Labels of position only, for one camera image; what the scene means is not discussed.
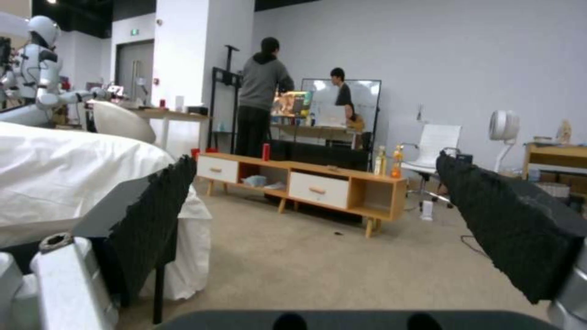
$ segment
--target man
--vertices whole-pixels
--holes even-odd
[[[262,144],[269,133],[271,107],[275,89],[294,89],[294,81],[277,59],[279,41],[265,38],[261,51],[251,57],[242,71],[242,89],[238,108],[236,154],[260,157]]]
[[[350,96],[350,88],[345,84],[345,71],[341,68],[334,68],[330,72],[330,81],[333,85],[338,86],[338,96],[335,105],[344,106],[346,118],[351,121],[356,120],[355,106]]]
[[[338,86],[338,96],[335,105],[345,107],[346,127],[362,133],[365,129],[365,122],[360,115],[355,113],[355,105],[350,96],[350,88],[345,83],[345,71],[341,68],[334,68],[330,72],[330,81],[333,85]],[[362,138],[358,134],[355,136],[355,148],[362,148]]]

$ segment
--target chair base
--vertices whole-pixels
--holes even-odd
[[[426,190],[426,183],[428,181],[430,181],[430,175],[429,174],[420,174],[422,176],[422,179],[420,180],[420,189],[418,190],[408,190],[406,192],[406,197],[408,197],[411,194],[418,194],[420,195],[420,211],[422,209],[422,202],[424,201],[424,197],[425,196],[430,196],[432,197],[432,202],[437,202],[437,201],[442,201],[444,203],[446,203],[446,206],[448,208],[453,208],[454,205],[451,203],[450,199],[448,199],[447,197],[438,195],[436,193],[433,193],[432,191],[428,191]]]

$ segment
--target door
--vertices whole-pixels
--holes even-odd
[[[119,45],[116,49],[116,84],[124,87],[130,100],[149,103],[153,84],[154,41]]]

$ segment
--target fan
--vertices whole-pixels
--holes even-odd
[[[501,150],[493,170],[499,172],[501,161],[515,145],[519,132],[519,117],[513,111],[499,110],[491,115],[489,124],[489,139],[492,141],[503,141],[505,146]]]

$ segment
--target gray carpet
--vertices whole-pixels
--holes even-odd
[[[358,225],[278,214],[249,191],[197,190],[214,217],[208,285],[166,302],[164,319],[202,309],[501,309],[546,319],[546,303],[530,305],[461,243],[470,232],[456,209],[435,206],[432,223],[407,211],[366,239]],[[121,312],[118,328],[149,329],[151,312],[152,301],[142,300]]]

